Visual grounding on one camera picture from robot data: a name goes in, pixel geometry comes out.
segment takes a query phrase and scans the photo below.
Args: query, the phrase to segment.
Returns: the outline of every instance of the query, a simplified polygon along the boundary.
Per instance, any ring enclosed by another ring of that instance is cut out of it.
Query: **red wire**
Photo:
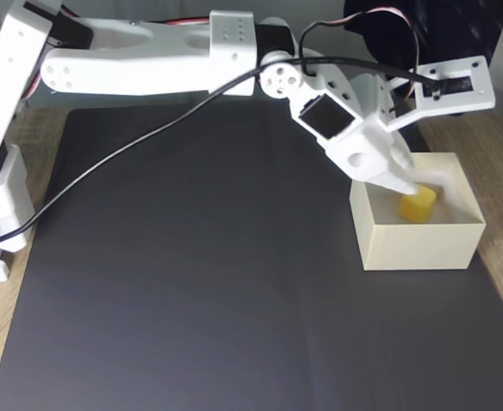
[[[68,7],[66,7],[64,4],[61,5],[61,10],[66,13],[67,15],[70,15],[72,17],[80,17],[78,16],[74,11],[72,11],[71,9],[69,9]]]
[[[209,22],[209,19],[181,19],[181,20],[168,21],[165,24],[177,25],[177,24],[184,24],[184,23],[208,23],[208,22]]]

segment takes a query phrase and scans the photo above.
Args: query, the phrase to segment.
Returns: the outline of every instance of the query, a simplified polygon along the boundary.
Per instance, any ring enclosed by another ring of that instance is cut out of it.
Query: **black cable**
[[[299,39],[299,42],[298,42],[298,56],[299,57],[303,57],[303,53],[304,53],[304,40],[305,40],[307,34],[309,34],[315,28],[320,27],[320,26],[322,26],[322,27],[341,27],[341,26],[345,26],[346,24],[355,21],[355,19],[361,19],[365,15],[371,15],[372,14],[371,11],[372,10],[363,11],[363,12],[361,12],[359,14],[356,14],[353,18],[351,17],[347,21],[315,21],[315,22],[313,22],[310,26],[306,27],[302,31],[301,38]],[[409,17],[407,17],[407,16],[405,16],[404,19],[409,22],[409,29],[411,30],[411,34],[412,34],[411,37],[413,38],[413,45],[415,47],[415,64],[414,64],[414,67],[413,67],[413,73],[416,74],[416,71],[418,70],[418,65],[419,65],[419,58],[418,58],[418,56],[419,56],[418,34],[416,32],[416,26],[412,22],[412,20],[410,20]],[[308,71],[308,67],[307,67],[307,64],[305,62],[301,63],[301,71],[302,71],[303,74],[305,74],[307,76],[314,76],[314,74],[312,74],[312,73],[310,73]],[[407,98],[412,94],[412,90],[413,90],[413,87],[415,85],[414,83],[415,82],[413,80],[410,82],[410,89],[409,89],[409,91],[405,94],[405,97],[402,100],[400,100],[397,104],[395,104],[390,109],[390,112],[396,110],[396,108],[398,108],[401,104],[403,104],[407,100]]]
[[[108,161],[112,160],[114,157],[117,155],[125,152],[131,147],[137,146],[141,142],[148,140],[150,137],[153,137],[155,134],[161,133],[169,128],[172,128],[176,126],[179,122],[182,122],[183,120],[186,120],[190,116],[192,116],[195,112],[203,109],[206,105],[211,103],[214,99],[216,99],[218,96],[222,95],[224,92],[230,90],[232,87],[237,86],[240,83],[243,83],[245,80],[251,79],[255,77],[256,75],[260,74],[264,69],[267,67],[273,65],[273,64],[278,64],[278,63],[288,63],[292,65],[298,65],[301,64],[302,62],[305,62],[307,64],[345,64],[345,65],[350,65],[354,67],[359,67],[363,69],[371,69],[371,70],[376,70],[378,72],[388,74],[388,75],[393,75],[394,77],[402,77],[408,80],[412,81],[418,81],[421,82],[422,84],[431,86],[433,89],[437,89],[438,81],[437,80],[432,80],[429,79],[428,77],[424,77],[418,74],[410,73],[408,71],[402,70],[400,68],[394,68],[390,66],[386,66],[384,64],[378,64],[378,63],[371,63],[371,62],[366,62],[363,60],[357,60],[355,58],[347,58],[347,57],[303,57],[303,58],[291,58],[287,60],[282,60],[282,61],[277,61],[277,62],[270,62],[267,64],[263,64],[259,67],[253,68],[252,70],[249,70],[247,73],[244,73],[240,75],[239,77],[236,77],[236,79],[229,81],[228,83],[224,84],[214,92],[212,92],[209,96],[201,100],[197,105],[195,105],[193,108],[188,110],[187,112],[183,113],[181,116],[176,118],[175,120],[172,120],[171,122],[167,122],[161,127],[155,128],[154,130],[143,134],[141,137],[139,137],[136,140],[131,141],[130,143],[126,144],[125,146],[122,146],[121,148],[115,150],[108,156],[102,158],[100,161],[98,161],[95,165],[93,165],[91,168],[87,169],[84,171],[82,174],[80,174],[78,177],[76,177],[67,187],[65,187],[63,190],[61,190],[60,193],[58,193],[55,197],[53,197],[51,200],[49,200],[45,205],[43,205],[38,211],[34,213],[30,219],[24,223],[21,227],[18,229],[14,229],[13,231],[10,231],[7,234],[0,235],[0,242],[9,240],[10,238],[13,238],[19,234],[24,233],[27,229],[30,229],[34,223],[38,220],[38,218],[45,212],[47,209],[49,209],[53,204],[55,204],[63,195],[65,195],[73,186],[75,186],[78,182],[83,180],[85,177],[87,177],[89,174],[93,173],[96,169],[98,169],[101,165],[107,163]]]

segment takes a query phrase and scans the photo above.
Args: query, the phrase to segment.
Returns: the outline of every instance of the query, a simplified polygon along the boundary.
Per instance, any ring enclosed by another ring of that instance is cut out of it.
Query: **white bracket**
[[[210,25],[210,85],[209,92],[257,65],[257,43],[253,13],[242,11],[212,11]],[[254,79],[244,81],[225,94],[251,96]]]
[[[17,146],[8,146],[0,171],[0,235],[21,227],[33,214],[28,194],[27,170]],[[0,243],[2,250],[15,252],[27,245],[30,230]]]
[[[52,13],[61,7],[60,0],[33,3]],[[0,31],[0,145],[52,26],[24,4],[15,0]]]
[[[417,73],[435,80],[448,80],[470,78],[471,90],[465,92],[435,93],[425,95],[423,85],[415,83],[416,108],[402,116],[396,117],[390,113],[387,104],[392,101],[384,97],[381,107],[385,111],[379,117],[380,125],[391,132],[405,127],[425,117],[444,116],[447,114],[462,113],[466,111],[492,109],[495,104],[493,85],[489,76],[488,62],[483,56],[460,58],[441,63],[432,63],[419,66]],[[388,94],[392,90],[404,85],[408,80],[393,79],[388,82],[384,92]]]

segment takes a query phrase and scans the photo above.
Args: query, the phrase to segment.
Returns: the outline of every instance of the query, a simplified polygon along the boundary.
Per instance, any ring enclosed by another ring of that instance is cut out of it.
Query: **mounting hole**
[[[366,154],[362,152],[355,152],[348,157],[348,164],[356,168],[361,167],[365,163],[366,157]]]

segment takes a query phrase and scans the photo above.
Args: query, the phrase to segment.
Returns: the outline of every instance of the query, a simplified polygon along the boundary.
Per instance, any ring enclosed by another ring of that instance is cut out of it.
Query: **black fabric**
[[[49,196],[183,110],[71,113]],[[0,410],[503,409],[481,260],[364,272],[349,187],[284,102],[214,104],[107,164],[39,222]]]
[[[346,0],[344,15],[393,6],[412,19],[419,33],[421,64],[494,54],[503,27],[503,0]],[[415,51],[410,30],[388,13],[366,15],[346,26],[363,36],[379,62],[411,69]]]

